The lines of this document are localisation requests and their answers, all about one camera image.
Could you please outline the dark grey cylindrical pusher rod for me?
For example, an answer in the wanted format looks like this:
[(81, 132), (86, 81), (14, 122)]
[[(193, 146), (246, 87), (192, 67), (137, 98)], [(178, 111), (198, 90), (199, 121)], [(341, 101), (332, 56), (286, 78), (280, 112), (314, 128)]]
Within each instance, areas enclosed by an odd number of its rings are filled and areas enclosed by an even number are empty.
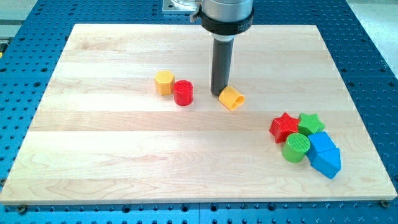
[(219, 96), (229, 83), (229, 72), (233, 53), (233, 40), (213, 41), (213, 58), (211, 64), (211, 93)]

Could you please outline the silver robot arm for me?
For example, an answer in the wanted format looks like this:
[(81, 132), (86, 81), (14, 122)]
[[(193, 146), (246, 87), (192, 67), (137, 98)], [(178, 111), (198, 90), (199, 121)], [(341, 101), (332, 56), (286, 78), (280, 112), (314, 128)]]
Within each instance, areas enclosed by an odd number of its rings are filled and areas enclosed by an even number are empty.
[(201, 20), (201, 26), (213, 36), (211, 93), (219, 96), (229, 83), (229, 71), (236, 35), (252, 26), (253, 0), (201, 0), (190, 21)]

